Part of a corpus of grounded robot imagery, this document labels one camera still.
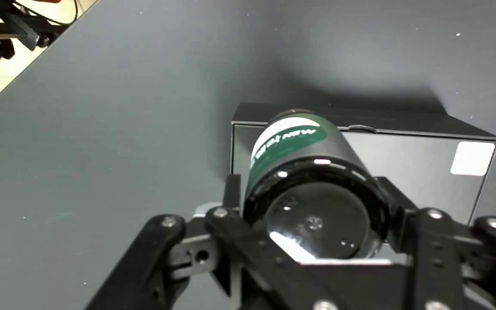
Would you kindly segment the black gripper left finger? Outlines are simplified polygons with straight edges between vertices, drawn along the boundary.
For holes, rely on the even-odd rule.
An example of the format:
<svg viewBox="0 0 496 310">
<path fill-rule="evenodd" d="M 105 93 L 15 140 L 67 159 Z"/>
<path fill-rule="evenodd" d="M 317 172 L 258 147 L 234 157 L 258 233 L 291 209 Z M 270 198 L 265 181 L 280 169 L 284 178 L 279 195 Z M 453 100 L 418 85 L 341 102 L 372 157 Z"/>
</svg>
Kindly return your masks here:
<svg viewBox="0 0 496 310">
<path fill-rule="evenodd" d="M 239 174 L 229 174 L 225 178 L 222 205 L 225 209 L 239 209 L 241 207 L 241 176 Z"/>
</svg>

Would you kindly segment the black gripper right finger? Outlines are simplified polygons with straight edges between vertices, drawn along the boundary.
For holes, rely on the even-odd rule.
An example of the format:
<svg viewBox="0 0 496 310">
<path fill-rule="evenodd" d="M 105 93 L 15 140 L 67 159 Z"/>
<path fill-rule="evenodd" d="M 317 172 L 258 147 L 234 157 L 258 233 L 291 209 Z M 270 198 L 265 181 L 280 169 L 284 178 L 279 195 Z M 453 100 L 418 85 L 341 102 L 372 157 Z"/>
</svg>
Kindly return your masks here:
<svg viewBox="0 0 496 310">
<path fill-rule="evenodd" d="M 392 248 L 411 248 L 415 234 L 415 203 L 387 178 L 379 178 L 379 184 L 389 203 L 387 241 Z"/>
</svg>

